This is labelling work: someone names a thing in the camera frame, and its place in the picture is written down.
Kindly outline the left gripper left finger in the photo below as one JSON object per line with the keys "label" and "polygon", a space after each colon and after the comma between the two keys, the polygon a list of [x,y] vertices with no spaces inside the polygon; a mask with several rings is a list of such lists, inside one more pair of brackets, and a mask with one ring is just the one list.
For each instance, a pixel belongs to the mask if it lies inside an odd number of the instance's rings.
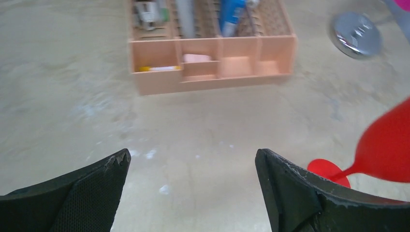
{"label": "left gripper left finger", "polygon": [[0,197],[2,232],[109,232],[131,155],[122,149],[91,165]]}

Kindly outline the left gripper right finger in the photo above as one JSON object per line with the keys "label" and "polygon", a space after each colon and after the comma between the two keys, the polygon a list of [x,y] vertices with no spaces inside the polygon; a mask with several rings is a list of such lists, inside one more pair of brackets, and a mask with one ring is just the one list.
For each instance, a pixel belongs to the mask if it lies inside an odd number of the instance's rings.
{"label": "left gripper right finger", "polygon": [[301,168],[270,149],[255,166],[274,232],[407,232],[410,204],[356,191]]}

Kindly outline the red wine glass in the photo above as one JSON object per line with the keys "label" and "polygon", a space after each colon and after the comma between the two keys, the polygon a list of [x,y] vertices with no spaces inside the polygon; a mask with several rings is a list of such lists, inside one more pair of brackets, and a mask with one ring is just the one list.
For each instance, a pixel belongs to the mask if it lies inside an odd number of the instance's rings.
{"label": "red wine glass", "polygon": [[315,159],[308,164],[307,170],[347,188],[351,186],[347,177],[357,173],[409,183],[410,100],[404,100],[366,129],[349,168],[343,171],[326,159]]}

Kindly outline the pink wine glass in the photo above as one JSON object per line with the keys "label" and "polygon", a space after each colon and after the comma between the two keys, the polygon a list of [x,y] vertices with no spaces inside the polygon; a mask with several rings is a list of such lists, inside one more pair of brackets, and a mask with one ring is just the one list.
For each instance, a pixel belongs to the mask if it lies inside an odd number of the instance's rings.
{"label": "pink wine glass", "polygon": [[394,3],[403,11],[410,11],[410,0],[394,0]]}

